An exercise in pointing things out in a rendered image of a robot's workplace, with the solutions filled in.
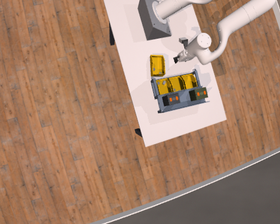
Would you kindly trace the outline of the dark grey metal shelf rack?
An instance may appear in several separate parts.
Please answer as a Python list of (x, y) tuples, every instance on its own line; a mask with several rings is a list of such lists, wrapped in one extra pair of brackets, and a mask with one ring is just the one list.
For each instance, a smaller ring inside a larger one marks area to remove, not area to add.
[[(158, 106), (159, 106), (159, 109), (160, 109), (159, 111), (157, 111), (158, 113), (166, 113), (166, 112), (169, 112), (169, 111), (181, 109), (181, 107), (186, 108), (186, 107), (198, 105), (198, 103), (203, 104), (203, 103), (210, 102), (210, 101), (205, 102), (205, 99), (191, 101), (189, 91), (194, 90), (194, 89), (199, 89), (199, 88), (203, 87), (203, 86), (200, 85), (200, 80), (199, 80), (198, 73), (197, 73), (196, 69), (193, 69), (192, 74), (195, 75), (198, 87), (193, 87), (193, 88), (190, 88), (190, 89), (175, 91), (175, 92), (161, 94), (161, 95), (159, 95), (159, 92), (158, 92), (156, 78), (154, 78), (154, 76), (151, 77), (151, 86), (152, 86), (152, 89), (153, 89), (154, 99), (157, 99)], [(179, 98), (180, 98), (180, 103), (173, 104), (173, 105), (170, 105), (170, 106), (164, 106), (162, 97), (164, 97), (166, 95), (169, 95), (169, 94), (174, 94), (174, 93), (178, 93)]]

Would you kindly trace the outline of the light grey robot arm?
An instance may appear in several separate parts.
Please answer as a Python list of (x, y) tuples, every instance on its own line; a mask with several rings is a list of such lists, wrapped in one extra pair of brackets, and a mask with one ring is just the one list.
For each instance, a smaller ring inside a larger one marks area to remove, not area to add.
[[(157, 19), (164, 25), (167, 17), (176, 13), (190, 4), (208, 4), (212, 0), (164, 0), (163, 2), (152, 3), (153, 11)], [(200, 33), (188, 45), (188, 39), (179, 38), (179, 42), (184, 45), (185, 53), (188, 57), (198, 58), (202, 65), (206, 65), (218, 58), (227, 45), (230, 34), (252, 22), (254, 19), (269, 11), (276, 0), (250, 0), (233, 13), (226, 16), (217, 23), (219, 44), (216, 50), (210, 52), (211, 38), (207, 33)]]

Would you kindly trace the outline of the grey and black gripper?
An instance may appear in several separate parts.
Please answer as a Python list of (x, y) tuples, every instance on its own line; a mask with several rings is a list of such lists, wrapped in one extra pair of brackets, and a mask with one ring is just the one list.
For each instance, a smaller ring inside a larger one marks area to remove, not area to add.
[[(185, 53), (185, 49), (183, 51), (181, 51), (176, 57), (174, 57), (174, 62), (177, 63), (178, 61), (179, 62), (186, 62), (186, 61), (189, 61), (189, 60), (192, 60), (193, 58), (191, 57), (188, 57), (187, 54)], [(183, 54), (182, 54), (183, 53)]]

